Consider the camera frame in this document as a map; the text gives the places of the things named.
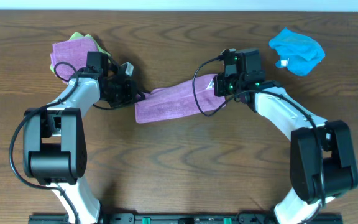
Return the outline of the purple microfibre cloth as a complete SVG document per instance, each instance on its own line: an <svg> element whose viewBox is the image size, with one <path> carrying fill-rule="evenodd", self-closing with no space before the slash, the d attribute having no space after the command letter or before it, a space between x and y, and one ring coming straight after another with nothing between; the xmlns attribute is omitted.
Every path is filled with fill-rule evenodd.
<svg viewBox="0 0 358 224"><path fill-rule="evenodd" d="M195 78L195 82L188 80L152 90L146 100L135 104L136 122L177 119L217 109L225 102L225 97L214 95L214 77L214 74L203 75Z"/></svg>

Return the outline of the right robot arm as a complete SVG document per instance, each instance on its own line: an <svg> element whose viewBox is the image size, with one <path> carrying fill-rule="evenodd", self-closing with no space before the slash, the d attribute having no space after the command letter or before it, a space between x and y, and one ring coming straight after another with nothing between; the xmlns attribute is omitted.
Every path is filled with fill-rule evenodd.
<svg viewBox="0 0 358 224"><path fill-rule="evenodd" d="M224 71L213 79L214 94L246 104L290 141L291 189L273 209L270 223L311 223L325 205L357 188L358 170L349 126L328 121L266 80L257 49L226 49L217 60Z"/></svg>

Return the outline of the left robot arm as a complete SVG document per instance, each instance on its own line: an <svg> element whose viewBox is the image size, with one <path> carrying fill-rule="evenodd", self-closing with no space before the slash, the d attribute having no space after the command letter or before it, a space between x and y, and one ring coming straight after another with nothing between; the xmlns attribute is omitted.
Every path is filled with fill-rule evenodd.
<svg viewBox="0 0 358 224"><path fill-rule="evenodd" d="M101 203L84 177L87 151L83 117L99 101L109 110L145 99L132 77L134 67L108 54L88 52L84 67L74 68L67 88L51 103L28 109L23 132L23 167L34 187L51 190L67 211L64 223L97 223Z"/></svg>

